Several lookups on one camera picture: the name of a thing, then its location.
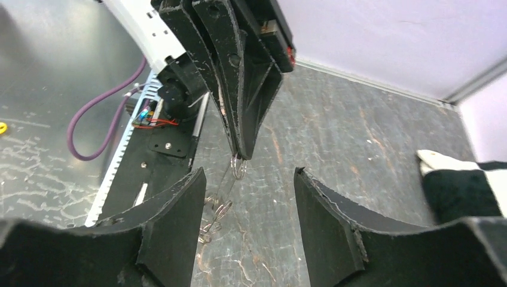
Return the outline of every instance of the gray floor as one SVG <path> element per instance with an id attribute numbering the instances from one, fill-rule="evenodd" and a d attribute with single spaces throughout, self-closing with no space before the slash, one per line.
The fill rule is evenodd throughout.
<path id="1" fill-rule="evenodd" d="M 74 160 L 67 123 L 127 78 L 141 54 L 92 1 L 26 2 L 3 0 L 0 10 L 0 121 L 10 125 L 0 136 L 0 216 L 80 225 L 111 152 Z M 83 118 L 76 135 L 83 153 L 101 143 L 119 101 Z M 430 225 L 414 155 L 421 148 L 472 159 L 456 113 L 298 67 L 265 119 L 222 233 L 197 251 L 193 286 L 309 286 L 292 186 L 296 166 L 372 210 Z M 205 167 L 211 188 L 229 156 L 211 105 L 195 163 Z"/>

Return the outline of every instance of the wire ring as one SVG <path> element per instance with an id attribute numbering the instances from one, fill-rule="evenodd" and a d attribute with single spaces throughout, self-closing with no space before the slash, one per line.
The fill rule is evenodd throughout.
<path id="1" fill-rule="evenodd" d="M 231 167 L 233 168 L 233 175 L 238 181 L 242 180 L 246 173 L 246 160 L 239 159 L 238 155 L 231 157 Z"/>

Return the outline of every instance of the cable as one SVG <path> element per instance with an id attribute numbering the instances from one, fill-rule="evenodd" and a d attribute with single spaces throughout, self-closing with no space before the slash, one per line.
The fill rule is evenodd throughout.
<path id="1" fill-rule="evenodd" d="M 74 130 L 76 128 L 76 125 L 78 123 L 78 121 L 80 120 L 80 118 L 93 106 L 95 106 L 96 104 L 98 104 L 99 102 L 103 101 L 104 99 L 112 96 L 113 94 L 115 94 L 116 92 L 120 91 L 121 89 L 127 87 L 128 85 L 130 85 L 133 81 L 136 80 L 137 77 L 140 76 L 140 74 L 142 73 L 142 71 L 144 70 L 144 67 L 146 66 L 146 58 L 143 57 L 142 61 L 141 61 L 141 64 L 139 65 L 138 69 L 136 70 L 136 72 L 128 79 L 125 80 L 125 82 L 121 83 L 119 86 L 109 90 L 109 91 L 106 91 L 104 94 L 101 94 L 100 96 L 96 97 L 95 99 L 89 101 L 86 105 L 84 105 L 71 119 L 71 122 L 69 123 L 69 127 L 67 128 L 67 147 L 69 148 L 69 151 L 71 152 L 71 154 L 79 159 L 79 160 L 82 160 L 82 161 L 90 161 L 90 160 L 94 160 L 95 158 L 97 158 L 101 153 L 104 152 L 104 150 L 106 149 L 106 147 L 108 146 L 109 142 L 111 141 L 112 139 L 112 136 L 114 134 L 114 131 L 116 129 L 116 126 L 118 125 L 118 122 L 120 121 L 120 117 L 121 117 L 121 112 L 123 110 L 123 107 L 124 105 L 127 103 L 127 101 L 129 100 L 129 97 L 134 94 L 134 93 L 137 93 L 139 90 L 142 89 L 142 87 L 144 85 L 141 85 L 141 86 L 137 86 L 135 88 L 133 88 L 132 90 L 130 90 L 126 96 L 124 96 L 123 100 L 121 101 L 120 103 L 120 106 L 118 107 L 118 109 L 116 110 L 116 113 L 114 114 L 114 117 L 111 121 L 111 125 L 109 127 L 109 130 L 108 130 L 108 133 L 106 135 L 106 138 L 104 139 L 104 141 L 102 142 L 102 145 L 99 147 L 99 149 L 93 153 L 92 155 L 89 155 L 89 156 L 84 156 L 82 154 L 80 154 L 77 150 L 76 150 L 76 147 L 74 145 Z"/>

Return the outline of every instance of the white panel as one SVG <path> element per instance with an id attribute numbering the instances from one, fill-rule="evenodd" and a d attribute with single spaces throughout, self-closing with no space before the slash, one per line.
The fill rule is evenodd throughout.
<path id="1" fill-rule="evenodd" d="M 478 161 L 507 161 L 507 74 L 460 104 Z"/>
<path id="2" fill-rule="evenodd" d="M 507 56 L 507 0 L 279 0 L 298 57 L 443 99 Z"/>

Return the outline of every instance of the white plastic part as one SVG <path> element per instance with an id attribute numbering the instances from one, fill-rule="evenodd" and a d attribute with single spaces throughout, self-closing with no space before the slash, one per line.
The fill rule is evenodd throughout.
<path id="1" fill-rule="evenodd" d="M 156 74 L 167 66 L 167 57 L 177 59 L 185 53 L 149 0 L 103 0 L 103 3 L 137 43 Z"/>

